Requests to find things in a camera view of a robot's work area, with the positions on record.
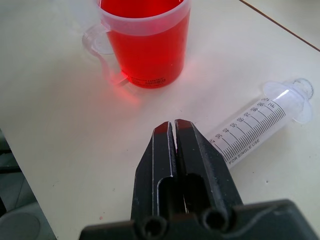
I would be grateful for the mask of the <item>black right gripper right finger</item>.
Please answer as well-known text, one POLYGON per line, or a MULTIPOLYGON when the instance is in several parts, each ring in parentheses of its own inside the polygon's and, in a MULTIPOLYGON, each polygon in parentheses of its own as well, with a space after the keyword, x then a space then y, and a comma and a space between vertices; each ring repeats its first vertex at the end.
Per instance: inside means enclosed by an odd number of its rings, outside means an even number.
POLYGON ((177 170, 185 205, 190 213, 212 208, 230 216, 233 207, 243 205, 222 155, 187 120, 175 120, 177 170))

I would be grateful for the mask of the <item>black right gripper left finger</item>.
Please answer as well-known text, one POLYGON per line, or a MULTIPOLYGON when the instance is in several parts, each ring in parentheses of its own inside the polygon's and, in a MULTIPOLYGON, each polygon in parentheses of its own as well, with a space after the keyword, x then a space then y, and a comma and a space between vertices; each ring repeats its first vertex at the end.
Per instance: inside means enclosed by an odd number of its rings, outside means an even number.
POLYGON ((177 151, 172 124, 157 126, 136 168, 131 219, 160 216, 166 220, 186 212, 177 172, 177 151))

